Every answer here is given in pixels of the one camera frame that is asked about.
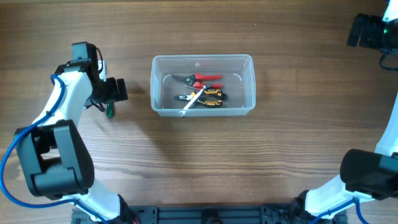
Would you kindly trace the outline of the green handled screwdriver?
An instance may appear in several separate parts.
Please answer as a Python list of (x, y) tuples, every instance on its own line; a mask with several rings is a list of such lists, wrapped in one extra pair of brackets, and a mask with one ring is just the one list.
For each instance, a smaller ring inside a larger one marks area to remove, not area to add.
[(106, 107), (106, 115), (109, 119), (113, 118), (115, 115), (114, 103), (108, 103)]

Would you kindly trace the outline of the red black screwdriver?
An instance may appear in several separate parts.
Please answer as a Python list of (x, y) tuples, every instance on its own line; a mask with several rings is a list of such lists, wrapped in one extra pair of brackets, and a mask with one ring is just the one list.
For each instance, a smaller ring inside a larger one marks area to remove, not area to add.
[(191, 88), (191, 89), (193, 89), (193, 90), (195, 90), (195, 91), (198, 91), (197, 88), (194, 88), (194, 87), (192, 87), (192, 86), (188, 86), (188, 85), (184, 85), (184, 86), (187, 87), (187, 88)]

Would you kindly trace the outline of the red handled cutting pliers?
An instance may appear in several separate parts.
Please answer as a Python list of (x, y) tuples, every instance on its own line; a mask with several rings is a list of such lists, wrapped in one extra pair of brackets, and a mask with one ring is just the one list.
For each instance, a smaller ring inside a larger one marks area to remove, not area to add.
[(171, 77), (179, 82), (187, 84), (188, 86), (202, 89), (202, 87), (205, 86), (204, 81), (220, 80), (222, 79), (223, 75), (203, 75), (201, 73), (195, 73), (186, 77), (180, 75), (171, 75)]

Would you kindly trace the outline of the small silver wrench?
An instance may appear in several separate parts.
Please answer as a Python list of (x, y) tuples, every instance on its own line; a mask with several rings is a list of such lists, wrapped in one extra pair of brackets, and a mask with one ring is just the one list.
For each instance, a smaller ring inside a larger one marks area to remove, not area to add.
[(200, 95), (207, 89), (211, 87), (210, 84), (206, 84), (205, 86), (202, 87), (200, 91), (198, 91), (195, 96), (185, 105), (183, 110), (180, 112), (181, 116), (185, 116), (187, 110), (191, 107), (192, 104), (200, 97)]

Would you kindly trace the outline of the orange black pliers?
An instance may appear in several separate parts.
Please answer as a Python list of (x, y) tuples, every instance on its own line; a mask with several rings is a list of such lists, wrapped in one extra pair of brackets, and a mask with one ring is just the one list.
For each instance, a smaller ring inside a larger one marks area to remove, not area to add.
[[(181, 101), (191, 101), (197, 94), (197, 91), (193, 91), (189, 94), (177, 95), (174, 98)], [(207, 108), (219, 108), (223, 105), (223, 100), (227, 99), (227, 97), (227, 94), (220, 89), (207, 89), (201, 93), (193, 104), (202, 105)]]

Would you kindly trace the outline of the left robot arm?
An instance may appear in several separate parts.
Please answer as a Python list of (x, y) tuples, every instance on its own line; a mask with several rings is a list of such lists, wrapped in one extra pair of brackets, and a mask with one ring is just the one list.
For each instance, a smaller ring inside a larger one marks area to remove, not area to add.
[(101, 112), (105, 105), (128, 99), (123, 79), (108, 78), (100, 49), (88, 42), (72, 45), (72, 59), (51, 74), (53, 92), (41, 114), (26, 128), (15, 131), (1, 168), (16, 150), (29, 191), (46, 197), (45, 204), (22, 202), (1, 184), (3, 194), (27, 208), (70, 203), (92, 223), (139, 223), (139, 217), (119, 194), (95, 179), (93, 160), (78, 130), (83, 110)]

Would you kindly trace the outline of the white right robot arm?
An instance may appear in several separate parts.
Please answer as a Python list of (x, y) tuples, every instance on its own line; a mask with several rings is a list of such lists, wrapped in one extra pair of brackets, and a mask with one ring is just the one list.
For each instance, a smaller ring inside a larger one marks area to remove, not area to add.
[[(397, 13), (385, 13), (382, 17), (358, 14), (346, 44), (380, 51), (380, 67), (396, 72), (397, 68), (387, 67), (383, 62), (386, 57), (397, 55)], [(294, 198), (289, 208), (289, 219), (291, 223), (333, 222), (338, 213), (354, 206), (359, 220), (365, 223), (361, 203), (396, 197), (397, 106), (394, 106), (375, 150), (349, 150), (336, 177)]]

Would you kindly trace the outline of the clear plastic container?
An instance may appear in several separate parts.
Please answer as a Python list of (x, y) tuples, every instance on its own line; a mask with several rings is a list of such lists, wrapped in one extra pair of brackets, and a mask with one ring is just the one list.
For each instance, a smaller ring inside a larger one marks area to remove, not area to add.
[(158, 55), (152, 61), (151, 106), (160, 116), (241, 116), (256, 105), (248, 54)]

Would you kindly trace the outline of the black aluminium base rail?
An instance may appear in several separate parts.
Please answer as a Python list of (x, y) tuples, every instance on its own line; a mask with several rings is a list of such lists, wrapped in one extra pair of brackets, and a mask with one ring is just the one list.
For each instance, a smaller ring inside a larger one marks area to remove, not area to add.
[(132, 206), (142, 224), (282, 224), (310, 223), (311, 218), (291, 218), (285, 204), (231, 207)]

